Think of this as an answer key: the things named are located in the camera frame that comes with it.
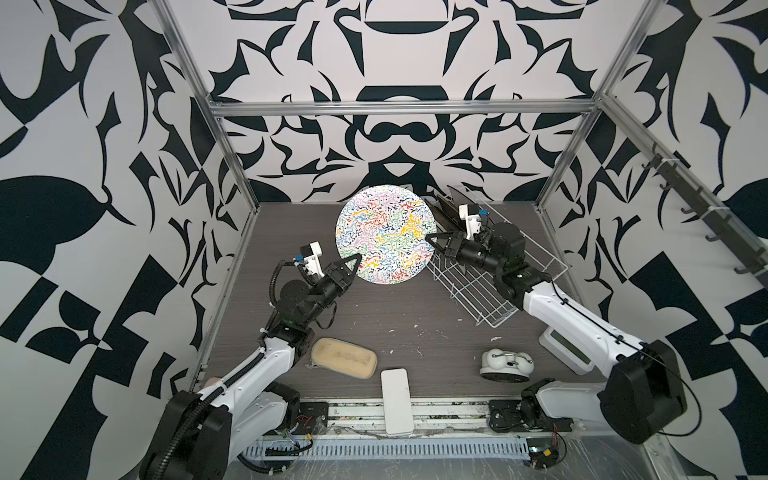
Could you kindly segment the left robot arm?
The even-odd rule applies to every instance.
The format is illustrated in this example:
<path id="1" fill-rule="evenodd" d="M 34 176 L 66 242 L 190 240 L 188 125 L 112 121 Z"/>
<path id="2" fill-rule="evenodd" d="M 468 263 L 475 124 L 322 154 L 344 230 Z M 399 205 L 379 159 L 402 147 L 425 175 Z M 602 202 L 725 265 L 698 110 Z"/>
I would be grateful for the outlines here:
<path id="1" fill-rule="evenodd" d="M 281 260 L 269 282 L 272 312 L 257 349 L 198 392 L 167 403 L 140 464 L 141 479 L 221 479 L 228 466 L 264 434 L 291 429 L 300 396 L 278 383 L 307 352 L 312 323 L 351 287 L 360 254 L 312 271 L 309 257 Z"/>

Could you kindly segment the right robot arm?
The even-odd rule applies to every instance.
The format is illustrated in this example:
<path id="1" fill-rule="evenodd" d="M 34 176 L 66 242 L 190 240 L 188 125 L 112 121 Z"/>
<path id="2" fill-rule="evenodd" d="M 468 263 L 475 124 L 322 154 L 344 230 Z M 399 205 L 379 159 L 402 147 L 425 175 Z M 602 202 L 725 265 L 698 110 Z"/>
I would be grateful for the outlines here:
<path id="1" fill-rule="evenodd" d="M 525 389 L 520 406 L 525 423 L 544 418 L 599 422 L 642 444 L 665 434 L 686 413 L 695 394 L 681 377 L 674 350 L 620 330 L 567 295 L 526 261 L 520 233 L 496 236 L 488 244 L 460 231 L 432 233 L 426 240 L 441 256 L 489 273 L 501 297 L 551 327 L 605 376 L 603 384 L 543 380 Z"/>

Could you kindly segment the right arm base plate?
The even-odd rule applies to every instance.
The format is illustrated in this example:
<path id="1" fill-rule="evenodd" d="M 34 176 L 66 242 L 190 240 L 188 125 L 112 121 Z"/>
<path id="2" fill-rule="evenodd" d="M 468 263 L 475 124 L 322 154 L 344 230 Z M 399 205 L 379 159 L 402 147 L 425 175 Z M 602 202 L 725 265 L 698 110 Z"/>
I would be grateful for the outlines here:
<path id="1" fill-rule="evenodd" d="M 548 417 L 528 400 L 494 399 L 488 408 L 488 427 L 496 433 L 572 431 L 572 418 Z"/>

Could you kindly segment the colourful speckled round plate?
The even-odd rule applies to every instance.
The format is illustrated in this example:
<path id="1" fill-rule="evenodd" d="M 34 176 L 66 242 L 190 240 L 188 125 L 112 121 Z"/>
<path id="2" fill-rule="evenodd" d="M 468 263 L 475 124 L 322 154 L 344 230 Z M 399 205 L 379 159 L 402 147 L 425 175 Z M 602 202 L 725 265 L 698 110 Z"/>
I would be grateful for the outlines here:
<path id="1" fill-rule="evenodd" d="M 362 257 L 357 275 L 377 285 L 406 282 L 431 261 L 434 248 L 426 236 L 437 231 L 427 202 L 394 185 L 366 188 L 342 208 L 335 226 L 342 257 Z"/>

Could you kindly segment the white square plate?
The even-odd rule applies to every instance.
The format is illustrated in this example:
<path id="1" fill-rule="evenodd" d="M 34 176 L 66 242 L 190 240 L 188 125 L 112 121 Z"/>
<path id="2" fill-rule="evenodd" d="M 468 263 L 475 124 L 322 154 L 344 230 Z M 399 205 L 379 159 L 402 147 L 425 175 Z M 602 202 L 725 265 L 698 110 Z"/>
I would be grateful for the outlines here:
<path id="1" fill-rule="evenodd" d="M 458 209 L 450 200 L 438 196 L 437 198 L 426 197 L 425 202 L 441 231 L 464 231 L 464 223 L 459 218 Z"/>

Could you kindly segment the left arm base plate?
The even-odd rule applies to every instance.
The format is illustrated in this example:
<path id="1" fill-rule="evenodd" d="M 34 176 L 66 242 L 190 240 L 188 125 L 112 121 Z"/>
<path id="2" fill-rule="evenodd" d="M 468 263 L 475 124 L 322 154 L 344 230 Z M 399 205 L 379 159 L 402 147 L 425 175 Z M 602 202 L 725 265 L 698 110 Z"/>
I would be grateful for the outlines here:
<path id="1" fill-rule="evenodd" d="M 302 401 L 290 428 L 292 435 L 306 436 L 321 433 L 327 428 L 330 404 L 325 401 Z"/>

